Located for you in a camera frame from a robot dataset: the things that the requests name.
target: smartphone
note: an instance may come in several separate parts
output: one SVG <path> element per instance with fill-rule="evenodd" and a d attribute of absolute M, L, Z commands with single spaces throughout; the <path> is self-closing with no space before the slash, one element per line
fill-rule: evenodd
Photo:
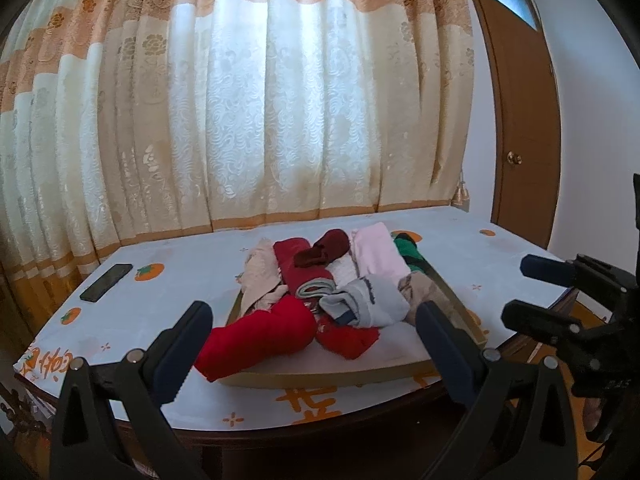
<path fill-rule="evenodd" d="M 100 278 L 95 280 L 87 290 L 80 294 L 80 299 L 95 303 L 116 283 L 118 283 L 127 273 L 133 269 L 131 264 L 115 264 L 107 270 Z"/>

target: brown wooden door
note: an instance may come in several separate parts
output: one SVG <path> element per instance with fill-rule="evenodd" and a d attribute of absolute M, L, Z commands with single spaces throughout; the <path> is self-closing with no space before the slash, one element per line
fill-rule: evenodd
<path fill-rule="evenodd" d="M 492 221 L 546 248 L 560 182 L 560 110 L 551 58 L 542 32 L 497 0 L 476 1 L 496 108 Z"/>

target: pink towel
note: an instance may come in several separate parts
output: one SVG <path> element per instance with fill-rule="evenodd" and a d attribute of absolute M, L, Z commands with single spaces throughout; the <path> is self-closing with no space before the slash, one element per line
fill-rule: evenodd
<path fill-rule="evenodd" d="M 358 229 L 352 236 L 351 253 L 359 275 L 386 276 L 398 286 L 398 282 L 411 272 L 382 222 Z"/>

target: white tablecloth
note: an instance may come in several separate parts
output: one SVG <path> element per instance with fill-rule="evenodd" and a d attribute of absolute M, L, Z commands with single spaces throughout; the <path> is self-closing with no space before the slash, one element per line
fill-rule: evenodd
<path fill-rule="evenodd" d="M 58 396 L 73 356 L 84 356 L 90 364 L 119 361 L 129 349 L 147 348 L 194 300 L 207 302 L 214 325 L 224 325 L 239 290 L 236 276 L 242 272 L 246 252 L 260 238 L 276 241 L 302 236 L 313 243 L 328 229 L 348 231 L 379 221 L 390 231 L 407 230 L 422 237 L 418 249 L 479 317 L 488 347 L 496 347 L 513 335 L 500 321 L 505 303 L 519 298 L 549 307 L 565 292 L 562 287 L 524 278 L 519 271 L 525 254 L 552 257 L 549 253 L 452 207 L 221 231 L 117 250 L 65 301 L 15 364 L 15 370 Z M 82 291 L 116 263 L 131 263 L 134 270 L 98 303 L 80 300 Z M 164 267 L 147 267 L 150 264 Z M 135 279 L 136 275 L 153 276 L 159 269 L 152 279 Z M 77 317 L 65 317 L 74 308 L 80 309 Z M 274 428 L 368 408 L 436 380 L 415 377 L 347 388 L 260 390 L 209 383 L 192 369 L 175 402 L 163 406 L 162 411 L 174 428 L 187 430 Z M 119 402 L 113 403 L 113 409 L 117 418 L 127 419 Z"/>

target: silver bolt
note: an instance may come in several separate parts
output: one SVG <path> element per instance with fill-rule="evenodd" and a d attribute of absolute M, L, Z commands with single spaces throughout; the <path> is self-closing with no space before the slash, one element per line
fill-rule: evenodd
<path fill-rule="evenodd" d="M 129 350 L 127 353 L 127 361 L 130 363 L 137 363 L 145 356 L 145 353 L 140 348 L 135 348 L 133 350 Z"/>
<path fill-rule="evenodd" d="M 82 368 L 83 364 L 84 364 L 84 361 L 81 358 L 76 357 L 73 361 L 71 361 L 69 368 L 71 368 L 72 370 L 78 371 L 80 368 Z"/>
<path fill-rule="evenodd" d="M 499 361 L 501 357 L 500 352 L 498 352 L 495 348 L 486 348 L 482 351 L 482 355 L 487 361 L 491 363 Z"/>
<path fill-rule="evenodd" d="M 542 363 L 547 368 L 550 368 L 551 370 L 555 370 L 556 368 L 558 368 L 558 359 L 556 359 L 555 357 L 553 357 L 551 355 L 548 355 L 544 359 L 542 359 Z"/>

